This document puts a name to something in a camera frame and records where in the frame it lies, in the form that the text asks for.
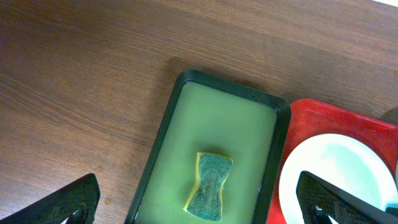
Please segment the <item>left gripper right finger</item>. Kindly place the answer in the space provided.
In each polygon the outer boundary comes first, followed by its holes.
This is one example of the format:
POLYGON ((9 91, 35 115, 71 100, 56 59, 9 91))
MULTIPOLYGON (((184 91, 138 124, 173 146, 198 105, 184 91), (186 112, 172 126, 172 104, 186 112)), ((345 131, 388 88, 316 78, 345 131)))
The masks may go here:
POLYGON ((305 223, 397 223, 396 208, 376 208, 308 171, 299 175, 296 196, 305 223))

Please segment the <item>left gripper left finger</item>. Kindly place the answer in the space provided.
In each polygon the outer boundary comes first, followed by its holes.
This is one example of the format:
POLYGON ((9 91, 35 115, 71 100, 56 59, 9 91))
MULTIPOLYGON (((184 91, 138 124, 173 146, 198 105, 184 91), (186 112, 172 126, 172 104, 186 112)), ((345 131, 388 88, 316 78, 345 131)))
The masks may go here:
POLYGON ((98 181, 90 173, 3 218, 1 223, 92 224, 99 200, 98 181))

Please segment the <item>light blue plate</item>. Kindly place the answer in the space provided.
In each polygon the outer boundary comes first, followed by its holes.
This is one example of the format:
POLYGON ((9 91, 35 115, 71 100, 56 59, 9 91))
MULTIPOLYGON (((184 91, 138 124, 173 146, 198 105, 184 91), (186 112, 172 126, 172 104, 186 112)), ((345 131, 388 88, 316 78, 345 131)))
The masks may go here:
POLYGON ((287 223, 304 222, 296 196, 302 171, 309 171, 383 211, 397 207, 396 182, 371 148, 348 136, 321 134, 300 143, 282 168, 279 201, 287 223))

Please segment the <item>yellow green scrub sponge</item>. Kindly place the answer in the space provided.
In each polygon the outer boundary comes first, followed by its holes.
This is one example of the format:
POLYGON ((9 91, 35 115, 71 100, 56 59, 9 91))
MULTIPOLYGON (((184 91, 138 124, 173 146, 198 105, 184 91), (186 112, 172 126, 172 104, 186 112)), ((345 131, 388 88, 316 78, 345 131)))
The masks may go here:
POLYGON ((219 154, 198 152, 195 181, 183 210, 203 220, 223 219, 223 188, 233 168, 233 160, 219 154))

